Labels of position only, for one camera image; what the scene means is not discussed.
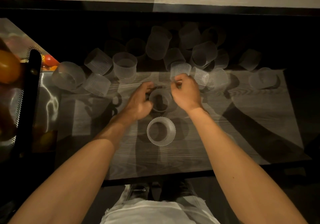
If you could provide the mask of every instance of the left arm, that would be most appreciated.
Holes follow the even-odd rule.
[[[150,113],[152,103],[145,100],[145,94],[152,87],[152,82],[142,83],[123,111],[43,182],[9,223],[81,223],[101,187],[126,128]]]

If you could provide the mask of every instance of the left hand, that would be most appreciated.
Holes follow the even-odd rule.
[[[146,101],[146,93],[150,92],[153,87],[154,84],[151,81],[142,83],[130,96],[123,112],[133,116],[133,120],[146,117],[153,107],[151,101]]]

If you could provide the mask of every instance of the human arm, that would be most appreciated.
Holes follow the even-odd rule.
[[[152,87],[152,82],[140,85],[122,112],[43,182],[9,223],[81,223],[126,128],[151,111],[152,103],[145,100],[145,94]]]
[[[231,208],[245,224],[306,223],[294,204],[203,109],[197,83],[186,74],[171,83],[172,96],[190,116],[201,137],[212,169]]]

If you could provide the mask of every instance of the right arm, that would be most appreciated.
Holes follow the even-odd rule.
[[[197,83],[186,74],[171,83],[174,101],[190,116],[212,169],[232,210],[245,224],[306,224],[300,212],[270,178],[203,109]]]

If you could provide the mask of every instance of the clothing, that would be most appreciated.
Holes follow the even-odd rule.
[[[205,201],[197,196],[179,197],[175,202],[158,202],[142,198],[126,200],[128,193],[129,187],[126,186],[119,201],[106,211],[101,224],[219,224]]]

